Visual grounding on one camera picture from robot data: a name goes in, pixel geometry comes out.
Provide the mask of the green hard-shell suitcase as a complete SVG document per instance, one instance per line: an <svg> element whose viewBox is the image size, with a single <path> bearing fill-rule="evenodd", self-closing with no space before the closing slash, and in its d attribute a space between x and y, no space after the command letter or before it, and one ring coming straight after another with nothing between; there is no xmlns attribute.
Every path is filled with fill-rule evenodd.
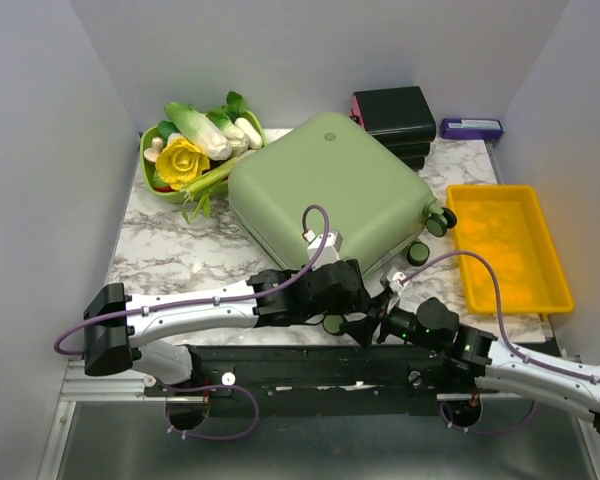
<svg viewBox="0 0 600 480"><path fill-rule="evenodd" d="M241 160L228 200L275 270L315 270L302 234L337 230L340 260L357 260L363 280L401 251L424 264L421 233L442 237L456 224L417 173L338 113L319 114Z"/></svg>

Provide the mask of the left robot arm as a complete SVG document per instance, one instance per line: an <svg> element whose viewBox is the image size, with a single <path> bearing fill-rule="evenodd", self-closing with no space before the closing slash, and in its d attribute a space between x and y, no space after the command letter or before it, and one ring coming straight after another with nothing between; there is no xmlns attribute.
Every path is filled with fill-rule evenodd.
<svg viewBox="0 0 600 480"><path fill-rule="evenodd" d="M84 312L84 372L104 377L134 370L189 395L200 387L202 372L192 350L168 338L302 325L320 314L361 313L369 302L355 260L306 273L267 269L223 288L162 297L128 295L123 284L113 283Z"/></svg>

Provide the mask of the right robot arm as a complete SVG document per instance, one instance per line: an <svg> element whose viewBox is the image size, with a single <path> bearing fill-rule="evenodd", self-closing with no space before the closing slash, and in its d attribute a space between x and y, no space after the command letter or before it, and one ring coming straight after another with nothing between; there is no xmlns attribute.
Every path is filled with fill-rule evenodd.
<svg viewBox="0 0 600 480"><path fill-rule="evenodd" d="M436 298L408 312L380 295L362 319L345 320L339 331L363 347L378 332L379 343L394 336L434 351L444 357L439 371L447 389L460 392L474 383L480 389L514 393L590 422L600 435L600 366L509 345L462 324Z"/></svg>

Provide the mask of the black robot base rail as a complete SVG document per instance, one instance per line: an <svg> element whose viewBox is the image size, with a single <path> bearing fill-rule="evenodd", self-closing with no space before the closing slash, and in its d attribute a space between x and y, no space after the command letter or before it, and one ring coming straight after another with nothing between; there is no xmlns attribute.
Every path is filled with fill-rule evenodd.
<svg viewBox="0 0 600 480"><path fill-rule="evenodd" d="M472 380L451 374L444 357L412 345L199 346L192 379L144 392L214 417L434 415L441 400L461 401Z"/></svg>

